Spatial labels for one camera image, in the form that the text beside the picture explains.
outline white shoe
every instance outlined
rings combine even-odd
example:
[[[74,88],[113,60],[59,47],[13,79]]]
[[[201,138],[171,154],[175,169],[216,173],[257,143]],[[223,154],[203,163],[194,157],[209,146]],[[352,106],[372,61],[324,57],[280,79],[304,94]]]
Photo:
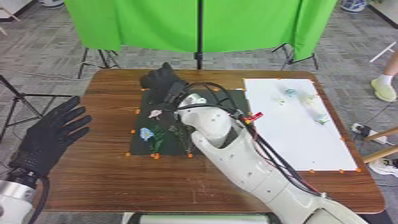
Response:
[[[398,160],[383,158],[374,162],[370,162],[370,168],[379,174],[383,175],[393,174],[395,177],[398,177]]]

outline green screen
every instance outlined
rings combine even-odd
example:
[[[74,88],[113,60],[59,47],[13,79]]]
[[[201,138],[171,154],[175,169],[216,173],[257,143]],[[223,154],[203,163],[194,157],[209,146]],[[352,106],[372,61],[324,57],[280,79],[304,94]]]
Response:
[[[66,0],[82,43],[196,52],[198,0]],[[288,43],[296,60],[313,54],[336,0],[205,0],[205,52]]]

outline robot wrist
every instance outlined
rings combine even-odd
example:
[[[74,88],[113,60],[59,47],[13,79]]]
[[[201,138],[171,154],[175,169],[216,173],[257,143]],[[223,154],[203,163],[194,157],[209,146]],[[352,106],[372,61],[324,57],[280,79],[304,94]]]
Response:
[[[22,185],[26,185],[27,187],[31,187],[33,189],[36,189],[40,176],[36,175],[36,173],[27,170],[26,168],[17,168],[8,175],[8,181],[20,183]]]

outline sneaker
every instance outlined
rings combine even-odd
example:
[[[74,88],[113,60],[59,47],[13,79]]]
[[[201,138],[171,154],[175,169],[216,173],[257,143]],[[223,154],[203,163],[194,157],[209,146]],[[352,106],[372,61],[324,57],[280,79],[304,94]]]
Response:
[[[393,174],[395,177],[398,177],[398,159],[379,159],[370,162],[370,168],[372,170],[383,174],[390,175]]]
[[[397,101],[397,92],[392,85],[381,85],[377,79],[372,80],[377,98],[386,102]]]

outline robotic arm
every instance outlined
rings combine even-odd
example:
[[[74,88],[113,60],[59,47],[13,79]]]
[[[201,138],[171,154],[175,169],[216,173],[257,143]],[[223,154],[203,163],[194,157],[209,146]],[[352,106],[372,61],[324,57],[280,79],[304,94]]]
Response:
[[[168,110],[175,108],[184,124],[196,128],[193,142],[232,182],[264,201],[285,224],[367,224],[351,209],[303,180],[255,126],[246,122],[233,100],[233,108],[209,104],[207,99],[187,92],[196,85],[214,85],[226,92],[214,83],[189,85],[168,63],[143,77],[143,88],[152,89],[152,101]],[[86,113],[86,108],[74,109],[79,103],[79,97],[72,98],[29,129],[10,163],[8,179],[0,181],[0,224],[22,224],[33,209],[36,182],[42,180],[42,201],[29,224],[36,222],[50,188],[47,176],[70,145],[89,132],[84,126],[91,116],[77,119]]]
[[[193,94],[184,102],[200,105],[207,99]],[[217,107],[178,110],[182,121],[196,128],[194,144],[235,185],[264,201],[285,224],[365,224],[349,208],[326,197],[312,194],[290,183],[271,162],[249,133],[244,122],[232,118]],[[233,142],[225,145],[230,131],[237,132]]]
[[[79,116],[86,108],[79,106],[81,98],[52,110],[42,121],[29,128],[15,159],[10,163],[8,179],[0,180],[0,224],[22,224],[33,209],[36,182],[43,182],[40,206],[29,221],[36,222],[49,196],[49,173],[65,155],[66,149],[89,132],[91,116]]]
[[[189,89],[217,87],[233,108],[207,103]],[[185,125],[196,128],[193,142],[235,185],[264,201],[285,224],[365,224],[351,209],[317,192],[288,162],[257,133],[253,124],[237,108],[230,93],[216,83],[189,83],[177,77],[166,63],[143,77],[143,87],[162,89],[153,95],[157,103],[177,107]]]

